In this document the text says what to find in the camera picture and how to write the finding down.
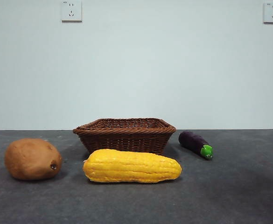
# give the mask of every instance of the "basket rim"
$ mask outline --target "basket rim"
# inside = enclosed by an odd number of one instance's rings
[[[158,122],[161,122],[165,127],[159,127],[159,128],[143,128],[143,127],[130,127],[130,128],[90,128],[88,126],[92,126],[100,121],[103,120],[155,120]],[[169,123],[165,122],[162,119],[157,119],[157,118],[129,118],[129,119],[113,119],[113,118],[103,118],[103,119],[97,119],[91,123],[85,124],[78,126],[77,128],[73,129],[73,133],[77,135],[93,135],[93,134],[172,134],[176,131],[176,128]]]

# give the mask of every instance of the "toy vegetable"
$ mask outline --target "toy vegetable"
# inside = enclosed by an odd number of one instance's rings
[[[13,141],[5,152],[5,166],[20,180],[52,178],[59,172],[62,157],[58,150],[42,139]]]
[[[190,149],[205,159],[212,159],[212,147],[202,136],[196,135],[193,132],[184,131],[179,135],[179,142],[183,147]]]
[[[100,149],[84,161],[83,170],[94,182],[157,183],[178,178],[182,168],[176,160],[153,153]]]

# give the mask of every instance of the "white wall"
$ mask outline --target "white wall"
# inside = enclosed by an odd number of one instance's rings
[[[273,128],[262,0],[0,0],[0,129],[156,117],[178,129]]]

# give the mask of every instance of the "corn cob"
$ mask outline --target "corn cob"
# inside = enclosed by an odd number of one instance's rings
[[[100,149],[84,162],[83,171],[94,182],[157,183],[178,178],[182,168],[161,155]]]

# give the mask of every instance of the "table surface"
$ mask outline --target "table surface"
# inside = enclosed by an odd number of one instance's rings
[[[273,130],[195,130],[214,148],[206,161],[181,147],[177,130],[164,155],[183,169],[157,184],[93,183],[89,153],[72,131],[0,131],[0,224],[273,224]],[[19,181],[4,166],[14,140],[42,138],[63,158],[53,179]]]

